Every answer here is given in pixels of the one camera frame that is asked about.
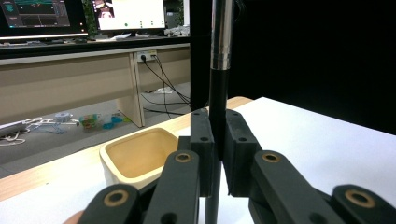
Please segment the beige plastic bin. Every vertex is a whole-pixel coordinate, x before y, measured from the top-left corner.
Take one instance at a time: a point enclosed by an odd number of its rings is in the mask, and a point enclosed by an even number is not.
[[[147,129],[105,144],[99,151],[106,183],[142,189],[158,178],[167,156],[177,150],[177,136],[162,128]]]

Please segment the white table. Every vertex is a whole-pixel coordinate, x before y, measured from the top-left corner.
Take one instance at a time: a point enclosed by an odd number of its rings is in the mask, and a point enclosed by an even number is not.
[[[295,106],[260,98],[239,106],[263,149],[286,156],[308,182],[327,194],[338,185],[369,189],[396,206],[396,137]],[[182,129],[180,135],[189,135]],[[62,223],[84,209],[103,189],[100,163],[78,175],[61,176],[46,186],[0,202],[0,222]],[[218,223],[251,223],[248,199],[228,196],[221,179]],[[200,209],[200,223],[205,209]]]

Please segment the monitor screen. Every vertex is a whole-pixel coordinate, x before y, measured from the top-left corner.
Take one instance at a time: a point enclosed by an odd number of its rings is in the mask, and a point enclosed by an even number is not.
[[[163,0],[92,0],[99,31],[165,28]]]
[[[0,0],[0,40],[87,36],[81,0]]]

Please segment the power outlet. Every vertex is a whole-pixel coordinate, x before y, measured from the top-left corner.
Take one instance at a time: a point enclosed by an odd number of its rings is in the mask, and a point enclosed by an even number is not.
[[[139,51],[137,52],[137,61],[139,63],[142,63],[142,56],[146,56],[146,62],[147,61],[152,61],[155,60],[155,58],[153,57],[154,55],[157,55],[157,50],[152,49],[152,50],[146,50],[146,51]]]

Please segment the black rod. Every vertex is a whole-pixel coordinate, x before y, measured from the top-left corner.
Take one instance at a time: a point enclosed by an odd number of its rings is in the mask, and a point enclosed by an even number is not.
[[[233,0],[213,0],[212,12],[209,120],[218,159],[214,160],[213,165],[212,195],[206,198],[205,203],[206,224],[216,224],[218,221],[221,160],[224,151],[225,113],[233,35]]]

